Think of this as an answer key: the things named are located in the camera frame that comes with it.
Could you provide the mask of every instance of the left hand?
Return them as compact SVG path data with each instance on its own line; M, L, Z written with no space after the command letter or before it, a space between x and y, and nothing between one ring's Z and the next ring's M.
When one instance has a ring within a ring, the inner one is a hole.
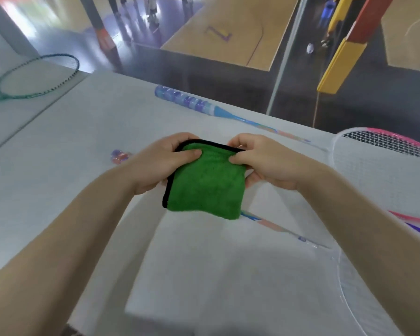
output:
M134 184L134 194L153 189L159 181L168 178L178 167L198 159L201 150L174 152L183 141L199 139L191 133L176 133L166 136L146 147L124 162L120 168Z

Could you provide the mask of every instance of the white table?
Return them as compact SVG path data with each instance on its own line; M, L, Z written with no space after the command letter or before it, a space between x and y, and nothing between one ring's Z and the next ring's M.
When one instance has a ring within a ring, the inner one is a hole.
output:
M18 55L0 35L0 75L27 60L27 57ZM67 67L51 63L45 64L46 73L52 75L61 73L66 69ZM79 72L71 81L56 91L39 98L0 102L0 145L82 81L87 75L87 73ZM37 78L38 75L36 73L29 74L28 78L23 80L23 82L28 83Z
M112 167L109 154L115 148L138 152L179 131L219 143L248 132L326 161L324 152L311 146L160 100L154 89L130 77L95 73L0 148L0 268L84 186ZM320 146L332 137L214 103ZM87 335L225 335L235 323L244 334L275 335L283 334L281 319L286 317L290 334L360 335L340 299L333 251L246 219L227 222L205 213L166 212L163 192L157 187L131 201L70 318L75 328ZM263 184L246 191L243 208L337 249L296 192Z

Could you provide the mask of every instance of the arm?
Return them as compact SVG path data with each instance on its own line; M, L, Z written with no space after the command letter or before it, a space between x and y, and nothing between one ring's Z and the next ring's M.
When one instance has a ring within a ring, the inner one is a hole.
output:
M406 335L420 336L420 236L336 171L265 136L241 134L230 161L250 165L246 186L267 180L308 201L369 289Z
M60 334L133 196L199 158L173 152L191 138L161 139L102 174L0 270L0 335Z

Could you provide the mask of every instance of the hand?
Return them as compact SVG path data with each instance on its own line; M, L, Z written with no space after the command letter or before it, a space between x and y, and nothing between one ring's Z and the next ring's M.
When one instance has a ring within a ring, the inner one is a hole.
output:
M283 189L295 190L299 183L310 181L314 174L326 168L324 164L262 135L242 133L227 145L246 150L229 158L232 164L253 168L246 178L246 188L266 180Z
M199 139L191 133L166 136L129 158L120 168L126 171L134 183L134 193L142 194L153 189L157 183L168 178L178 167L198 159L201 150L174 152L183 141Z

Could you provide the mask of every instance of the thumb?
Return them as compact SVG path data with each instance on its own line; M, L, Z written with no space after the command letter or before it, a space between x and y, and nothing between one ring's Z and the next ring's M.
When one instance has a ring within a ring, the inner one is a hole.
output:
M191 163L198 159L202 154L201 150L187 150L180 152L173 152L173 165L178 168L184 164Z
M229 158L229 162L236 165L246 164L246 165L252 166L251 161L252 161L252 150L238 152L236 155L233 155L232 157Z

